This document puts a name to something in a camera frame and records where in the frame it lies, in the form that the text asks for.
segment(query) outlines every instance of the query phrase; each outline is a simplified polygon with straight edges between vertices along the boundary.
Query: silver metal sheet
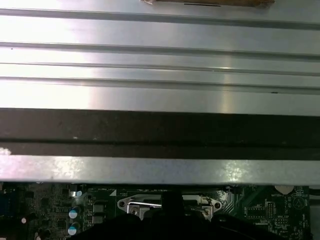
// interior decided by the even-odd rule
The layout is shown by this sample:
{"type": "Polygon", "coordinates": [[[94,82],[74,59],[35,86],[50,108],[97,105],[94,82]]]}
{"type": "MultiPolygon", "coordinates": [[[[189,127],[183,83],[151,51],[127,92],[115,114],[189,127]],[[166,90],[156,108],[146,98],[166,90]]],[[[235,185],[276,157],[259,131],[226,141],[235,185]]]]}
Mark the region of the silver metal sheet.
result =
{"type": "Polygon", "coordinates": [[[1,181],[317,185],[320,161],[0,156],[1,181]]]}
{"type": "Polygon", "coordinates": [[[0,108],[319,116],[319,4],[1,1],[0,108]]]}
{"type": "Polygon", "coordinates": [[[320,23],[318,0],[276,0],[267,9],[252,7],[207,7],[157,2],[151,6],[139,0],[3,0],[0,8],[30,10],[123,13],[136,15],[183,16],[196,18],[320,23]]]}
{"type": "MultiPolygon", "coordinates": [[[[320,76],[319,63],[306,60],[283,60],[232,55],[173,55],[116,52],[74,51],[66,49],[0,47],[0,64],[29,64],[54,66],[114,67],[139,69],[197,70],[215,72],[264,73],[282,75],[320,76]]],[[[14,71],[22,75],[25,71],[14,71]]]]}
{"type": "Polygon", "coordinates": [[[93,80],[128,82],[193,83],[213,85],[273,86],[287,88],[319,88],[320,76],[294,76],[277,74],[225,73],[214,71],[141,69],[89,66],[52,66],[29,64],[0,64],[0,79],[72,79],[79,85],[91,85],[93,80]]]}
{"type": "Polygon", "coordinates": [[[319,33],[314,30],[297,34],[295,29],[25,16],[0,16],[0,22],[0,42],[5,43],[320,54],[319,33]]]}
{"type": "Polygon", "coordinates": [[[1,108],[318,116],[318,95],[0,83],[1,108]]]}

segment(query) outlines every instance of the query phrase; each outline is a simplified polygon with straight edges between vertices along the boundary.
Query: microchip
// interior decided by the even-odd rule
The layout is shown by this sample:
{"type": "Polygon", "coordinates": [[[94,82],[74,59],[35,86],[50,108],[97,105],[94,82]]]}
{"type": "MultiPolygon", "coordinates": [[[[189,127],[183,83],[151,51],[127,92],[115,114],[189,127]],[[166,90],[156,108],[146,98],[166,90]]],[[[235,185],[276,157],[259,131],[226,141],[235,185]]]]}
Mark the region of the microchip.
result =
{"type": "Polygon", "coordinates": [[[41,207],[47,207],[49,205],[49,198],[41,199],[41,207]]]}
{"type": "Polygon", "coordinates": [[[103,216],[92,216],[92,223],[93,224],[102,224],[104,222],[103,216]]]}
{"type": "Polygon", "coordinates": [[[93,205],[93,212],[94,213],[103,213],[105,210],[105,206],[101,204],[95,204],[93,205]]]}
{"type": "Polygon", "coordinates": [[[28,199],[33,199],[35,196],[35,193],[33,191],[26,191],[25,192],[25,197],[28,199]]]}
{"type": "Polygon", "coordinates": [[[59,220],[56,225],[58,228],[61,228],[61,229],[64,229],[67,226],[65,220],[59,220]]]}

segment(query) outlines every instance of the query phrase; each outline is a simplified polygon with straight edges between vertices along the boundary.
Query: metal rail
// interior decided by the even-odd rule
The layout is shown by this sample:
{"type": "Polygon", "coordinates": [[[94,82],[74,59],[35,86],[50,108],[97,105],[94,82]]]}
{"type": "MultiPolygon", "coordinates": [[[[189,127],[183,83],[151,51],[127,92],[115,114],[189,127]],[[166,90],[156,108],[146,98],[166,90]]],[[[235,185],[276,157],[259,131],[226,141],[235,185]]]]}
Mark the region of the metal rail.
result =
{"type": "Polygon", "coordinates": [[[3,181],[318,185],[320,161],[2,156],[3,181]]]}

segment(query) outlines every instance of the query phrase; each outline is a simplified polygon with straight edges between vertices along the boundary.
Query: green circuit board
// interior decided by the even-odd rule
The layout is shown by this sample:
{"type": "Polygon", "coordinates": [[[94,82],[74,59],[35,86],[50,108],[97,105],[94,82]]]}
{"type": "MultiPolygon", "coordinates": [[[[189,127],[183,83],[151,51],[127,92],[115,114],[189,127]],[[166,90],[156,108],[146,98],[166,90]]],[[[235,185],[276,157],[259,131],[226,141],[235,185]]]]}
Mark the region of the green circuit board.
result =
{"type": "MultiPolygon", "coordinates": [[[[166,191],[83,184],[70,195],[71,188],[71,184],[28,183],[14,190],[12,198],[16,200],[12,202],[16,202],[16,206],[23,206],[24,214],[37,215],[37,219],[29,226],[27,239],[34,240],[38,229],[49,229],[51,240],[65,240],[70,237],[68,229],[74,222],[81,226],[79,232],[85,231],[94,224],[125,214],[118,206],[122,199],[141,194],[160,195],[166,191]],[[70,211],[77,206],[81,211],[71,219],[70,211]]],[[[237,186],[234,193],[227,190],[189,190],[187,194],[219,201],[221,209],[214,214],[232,215],[288,240],[310,239],[309,188],[306,186],[296,186],[287,195],[277,191],[274,186],[256,185],[237,186]]],[[[21,216],[21,207],[17,207],[17,211],[21,216]]]]}

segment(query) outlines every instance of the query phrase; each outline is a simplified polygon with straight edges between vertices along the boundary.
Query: black component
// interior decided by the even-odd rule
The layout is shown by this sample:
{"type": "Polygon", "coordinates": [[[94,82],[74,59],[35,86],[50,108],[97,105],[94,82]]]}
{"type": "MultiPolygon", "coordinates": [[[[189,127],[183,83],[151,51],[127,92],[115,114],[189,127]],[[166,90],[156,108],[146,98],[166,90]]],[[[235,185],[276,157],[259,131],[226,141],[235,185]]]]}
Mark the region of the black component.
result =
{"type": "Polygon", "coordinates": [[[29,199],[33,199],[35,196],[35,193],[33,191],[26,191],[25,192],[25,197],[29,199]]]}
{"type": "Polygon", "coordinates": [[[70,185],[70,192],[78,192],[78,185],[77,184],[71,184],[70,185]]]}
{"type": "Polygon", "coordinates": [[[320,189],[309,188],[309,194],[313,196],[320,196],[320,189]]]}
{"type": "Polygon", "coordinates": [[[93,216],[92,217],[92,223],[93,224],[102,224],[104,222],[104,217],[103,216],[93,216]]]}
{"type": "Polygon", "coordinates": [[[167,191],[161,195],[162,210],[167,216],[184,216],[184,199],[181,192],[167,191]]]}
{"type": "Polygon", "coordinates": [[[67,227],[67,223],[65,220],[58,220],[56,223],[58,228],[65,229],[67,227]]]}
{"type": "Polygon", "coordinates": [[[69,190],[68,189],[62,189],[62,195],[65,197],[69,196],[69,190]]]}
{"type": "Polygon", "coordinates": [[[41,199],[41,207],[45,208],[45,207],[48,207],[49,206],[49,198],[42,198],[41,199]]]}
{"type": "Polygon", "coordinates": [[[103,213],[105,211],[105,206],[102,204],[94,204],[93,212],[94,213],[103,213]]]}

